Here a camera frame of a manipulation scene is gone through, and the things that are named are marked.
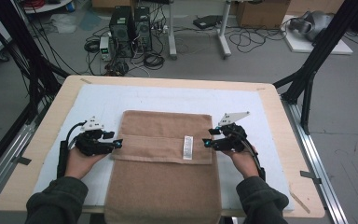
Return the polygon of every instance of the brown box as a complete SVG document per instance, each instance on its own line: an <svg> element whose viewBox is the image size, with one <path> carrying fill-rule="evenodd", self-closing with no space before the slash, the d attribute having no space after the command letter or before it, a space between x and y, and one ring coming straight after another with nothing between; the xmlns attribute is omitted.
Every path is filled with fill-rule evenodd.
<svg viewBox="0 0 358 224"><path fill-rule="evenodd" d="M306 11L337 13L344 0L292 0L287 15L303 15Z"/></svg>
<svg viewBox="0 0 358 224"><path fill-rule="evenodd" d="M132 9L136 5L136 0L92 0L92 7L96 8L114 8L116 6L131 6Z"/></svg>
<svg viewBox="0 0 358 224"><path fill-rule="evenodd" d="M261 4L240 3L237 22L241 27L279 29L291 0L265 0Z"/></svg>

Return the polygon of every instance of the sleeve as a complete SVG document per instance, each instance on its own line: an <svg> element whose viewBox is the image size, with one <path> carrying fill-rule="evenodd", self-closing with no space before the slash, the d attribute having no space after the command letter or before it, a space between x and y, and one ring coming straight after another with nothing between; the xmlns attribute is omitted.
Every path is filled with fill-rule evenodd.
<svg viewBox="0 0 358 224"><path fill-rule="evenodd" d="M25 223L77 223L88 191L81 180L73 177L51 181L28 200Z"/></svg>
<svg viewBox="0 0 358 224"><path fill-rule="evenodd" d="M237 186L246 222L249 224L283 224L283 208L289 204L286 195L271 188L263 179L252 176Z"/></svg>

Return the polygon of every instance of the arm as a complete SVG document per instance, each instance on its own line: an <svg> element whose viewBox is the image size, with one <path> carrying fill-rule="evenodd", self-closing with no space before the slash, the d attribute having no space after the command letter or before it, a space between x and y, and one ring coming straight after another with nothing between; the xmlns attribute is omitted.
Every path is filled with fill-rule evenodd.
<svg viewBox="0 0 358 224"><path fill-rule="evenodd" d="M284 194L271 188L258 176L255 161L248 151L225 151L244 180L237 186L246 223L287 223L282 217L283 208L289 203Z"/></svg>
<svg viewBox="0 0 358 224"><path fill-rule="evenodd" d="M76 147L71 149L65 176L28 200L25 223L77 223L89 191L80 179L104 156L87 157Z"/></svg>

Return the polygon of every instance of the barcode label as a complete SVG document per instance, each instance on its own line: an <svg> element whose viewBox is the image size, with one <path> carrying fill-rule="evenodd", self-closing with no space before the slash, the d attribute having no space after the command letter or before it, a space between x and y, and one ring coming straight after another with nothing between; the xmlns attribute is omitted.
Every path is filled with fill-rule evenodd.
<svg viewBox="0 0 358 224"><path fill-rule="evenodd" d="M185 136L183 144L183 159L193 160L193 136Z"/></svg>

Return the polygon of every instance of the white table leg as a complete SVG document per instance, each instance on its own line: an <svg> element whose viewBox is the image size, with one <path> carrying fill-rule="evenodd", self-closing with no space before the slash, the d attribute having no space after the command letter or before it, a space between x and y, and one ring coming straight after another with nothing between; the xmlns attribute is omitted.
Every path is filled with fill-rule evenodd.
<svg viewBox="0 0 358 224"><path fill-rule="evenodd" d="M177 59L175 36L173 34L173 0L170 1L170 27L168 34L168 44L170 46L170 56L174 60Z"/></svg>
<svg viewBox="0 0 358 224"><path fill-rule="evenodd" d="M227 26L227 19L229 14L229 9L231 7L231 0L227 0L225 4L225 9L223 11L223 21L222 21L222 27L217 30L217 36L219 37L220 43L222 44L223 52L224 52L224 59L226 57L231 56L231 51L229 50L228 43L225 37L225 31Z"/></svg>

